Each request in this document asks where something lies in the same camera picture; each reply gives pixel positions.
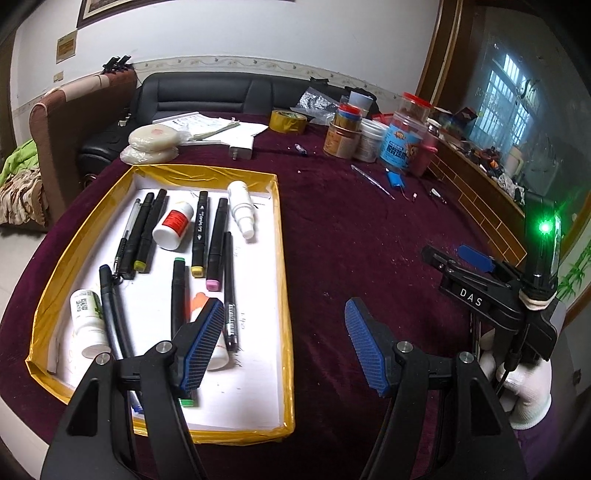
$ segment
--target white bottle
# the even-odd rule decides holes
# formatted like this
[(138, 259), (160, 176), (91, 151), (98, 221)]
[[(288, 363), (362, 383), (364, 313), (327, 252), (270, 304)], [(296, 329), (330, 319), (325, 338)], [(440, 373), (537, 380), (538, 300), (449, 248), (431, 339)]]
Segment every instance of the white bottle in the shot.
[(246, 183), (237, 180), (228, 185), (228, 201), (240, 233), (250, 240), (255, 234), (255, 207)]
[(152, 230), (154, 242), (165, 250), (176, 250), (181, 244), (191, 218), (193, 218), (193, 207), (189, 203), (173, 204)]
[(92, 290), (75, 291), (70, 297), (70, 310), (82, 356), (94, 358), (99, 353), (110, 352), (105, 322), (100, 316), (95, 293)]

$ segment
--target cardboard tray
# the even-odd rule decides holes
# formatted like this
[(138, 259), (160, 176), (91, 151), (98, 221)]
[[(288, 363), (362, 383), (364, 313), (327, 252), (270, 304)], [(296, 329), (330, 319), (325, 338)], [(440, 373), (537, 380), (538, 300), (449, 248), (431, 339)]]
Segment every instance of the cardboard tray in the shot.
[[(248, 185), (256, 207), (253, 241), (246, 241), (229, 215), (234, 240), (236, 308), (241, 350), (219, 371), (208, 371), (194, 407), (183, 407), (196, 443), (247, 445), (289, 435), (294, 430), (293, 346), (287, 302), (277, 177), (231, 168), (195, 165), (135, 166), (107, 192), (59, 259), (37, 310), (29, 356), (31, 376), (67, 403), (92, 360), (82, 357), (70, 314), (72, 292), (100, 293), (99, 266), (112, 265), (129, 211), (136, 198), (168, 190), (167, 203), (185, 200), (196, 210), (199, 190), (209, 191), (211, 236), (217, 201), (234, 180)], [(179, 249), (152, 249), (150, 273), (119, 286), (134, 351), (142, 355), (170, 339), (170, 284), (175, 257), (191, 264), (193, 221)], [(190, 297), (208, 292), (205, 279), (189, 278)], [(146, 435), (142, 415), (136, 433)]]

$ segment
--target red label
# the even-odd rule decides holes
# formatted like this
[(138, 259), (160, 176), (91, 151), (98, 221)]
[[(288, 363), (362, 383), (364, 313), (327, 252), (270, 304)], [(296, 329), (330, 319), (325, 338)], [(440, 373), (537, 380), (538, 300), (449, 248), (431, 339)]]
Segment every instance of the red label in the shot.
[(162, 222), (163, 225), (173, 229), (178, 236), (181, 236), (189, 223), (189, 219), (177, 210), (171, 210)]

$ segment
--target white wall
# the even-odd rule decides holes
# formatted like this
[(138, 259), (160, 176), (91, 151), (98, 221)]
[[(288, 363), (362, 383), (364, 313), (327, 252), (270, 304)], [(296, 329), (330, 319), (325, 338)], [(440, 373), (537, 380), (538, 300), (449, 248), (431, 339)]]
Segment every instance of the white wall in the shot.
[(19, 27), (11, 69), (15, 110), (112, 56), (139, 62), (234, 55), (286, 60), (414, 92), (438, 0), (174, 0), (114, 15), (78, 32), (76, 55), (56, 65), (57, 39), (76, 28), (81, 0), (46, 0)]

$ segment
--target white glove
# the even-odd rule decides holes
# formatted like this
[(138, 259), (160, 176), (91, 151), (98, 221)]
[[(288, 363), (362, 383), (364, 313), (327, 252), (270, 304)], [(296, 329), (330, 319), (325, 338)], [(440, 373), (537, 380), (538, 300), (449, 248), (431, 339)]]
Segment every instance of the white glove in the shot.
[[(495, 331), (492, 330), (480, 339), (480, 368), (490, 380), (496, 370), (496, 379), (501, 380), (505, 373), (504, 364), (496, 367), (492, 355), (492, 343)], [(517, 396), (505, 392), (501, 404), (505, 411), (510, 411), (509, 422), (515, 430), (526, 430), (537, 425), (550, 409), (552, 397), (552, 366), (550, 361), (540, 360), (537, 365), (519, 364), (515, 371), (510, 372), (503, 386)]]

